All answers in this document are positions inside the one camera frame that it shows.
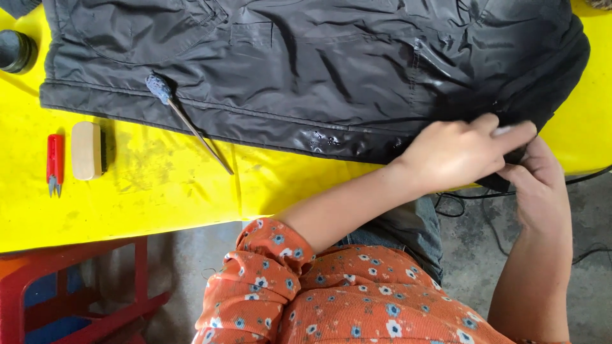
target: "concrete floor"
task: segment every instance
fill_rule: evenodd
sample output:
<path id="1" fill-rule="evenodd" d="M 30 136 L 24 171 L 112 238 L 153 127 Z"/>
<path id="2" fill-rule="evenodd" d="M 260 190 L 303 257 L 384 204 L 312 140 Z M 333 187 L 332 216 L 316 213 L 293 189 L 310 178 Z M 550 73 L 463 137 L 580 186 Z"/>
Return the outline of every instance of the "concrete floor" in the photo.
<path id="1" fill-rule="evenodd" d="M 612 175 L 569 187 L 572 204 L 575 255 L 595 242 L 612 247 Z M 478 195 L 483 189 L 463 191 Z M 493 289 L 506 258 L 499 252 L 491 228 L 482 216 L 480 201 L 466 202 L 466 214 L 457 219 L 441 217 L 444 282 L 448 294 L 487 315 Z M 518 234 L 513 196 L 485 201 L 487 214 L 509 250 Z M 443 201 L 441 208 L 456 211 Z M 171 290 L 172 298 L 146 329 L 148 344 L 189 343 L 193 324 L 201 312 L 206 278 L 219 269 L 232 250 L 242 228 L 240 222 L 158 234 L 149 239 L 150 294 Z M 130 252 L 115 252 L 99 262 L 103 290 L 117 303 L 129 300 L 129 286 L 113 281 L 130 273 Z M 595 253 L 574 266 L 568 295 L 570 333 L 574 344 L 612 342 L 612 260 Z"/>

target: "blue sponge tip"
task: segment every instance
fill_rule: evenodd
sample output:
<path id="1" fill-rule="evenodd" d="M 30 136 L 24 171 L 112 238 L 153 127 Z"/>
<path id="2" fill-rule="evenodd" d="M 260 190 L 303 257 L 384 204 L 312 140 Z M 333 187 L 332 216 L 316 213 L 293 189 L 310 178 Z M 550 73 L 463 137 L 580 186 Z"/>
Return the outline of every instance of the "blue sponge tip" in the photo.
<path id="1" fill-rule="evenodd" d="M 171 96 L 170 87 L 166 83 L 166 81 L 161 78 L 159 75 L 155 73 L 149 74 L 149 76 L 145 80 L 149 91 L 153 93 L 157 98 L 159 98 L 162 103 L 168 105 L 168 101 Z"/>

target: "hand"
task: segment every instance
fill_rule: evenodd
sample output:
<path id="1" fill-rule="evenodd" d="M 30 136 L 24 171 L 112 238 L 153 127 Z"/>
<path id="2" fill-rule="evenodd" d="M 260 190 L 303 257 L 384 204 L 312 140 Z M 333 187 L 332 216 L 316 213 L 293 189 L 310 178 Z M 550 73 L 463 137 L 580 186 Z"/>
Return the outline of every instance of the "hand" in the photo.
<path id="1" fill-rule="evenodd" d="M 537 133 L 532 122 L 522 122 L 494 135 L 498 125 L 494 114 L 484 114 L 469 124 L 432 123 L 390 165 L 407 167 L 423 194 L 472 183 L 503 168 L 504 154 Z"/>
<path id="2" fill-rule="evenodd" d="M 521 165 L 498 172 L 517 188 L 518 218 L 526 227 L 547 233 L 572 230 L 572 214 L 561 164 L 537 136 Z"/>

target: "black jacket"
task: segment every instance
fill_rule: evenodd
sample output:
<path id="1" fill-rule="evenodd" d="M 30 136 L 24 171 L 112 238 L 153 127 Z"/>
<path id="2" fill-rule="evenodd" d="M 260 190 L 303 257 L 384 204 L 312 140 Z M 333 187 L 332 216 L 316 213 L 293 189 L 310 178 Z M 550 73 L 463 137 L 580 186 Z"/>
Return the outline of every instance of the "black jacket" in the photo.
<path id="1" fill-rule="evenodd" d="M 370 163 L 435 120 L 541 129 L 589 55 L 569 0 L 43 4 L 43 107 L 188 133 L 147 90 L 153 70 L 209 137 Z"/>

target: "person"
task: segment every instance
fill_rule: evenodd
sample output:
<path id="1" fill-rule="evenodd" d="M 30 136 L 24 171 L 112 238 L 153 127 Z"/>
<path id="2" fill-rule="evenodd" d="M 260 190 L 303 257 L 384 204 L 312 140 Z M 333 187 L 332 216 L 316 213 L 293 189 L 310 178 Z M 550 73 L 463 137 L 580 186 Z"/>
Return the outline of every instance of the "person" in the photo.
<path id="1" fill-rule="evenodd" d="M 498 125 L 493 114 L 432 123 L 387 166 L 246 226 L 207 280 L 193 343 L 568 342 L 564 173 L 533 123 Z M 521 165 L 504 163 L 527 143 Z M 485 321 L 440 287 L 424 196 L 495 172 L 517 188 L 523 226 Z"/>

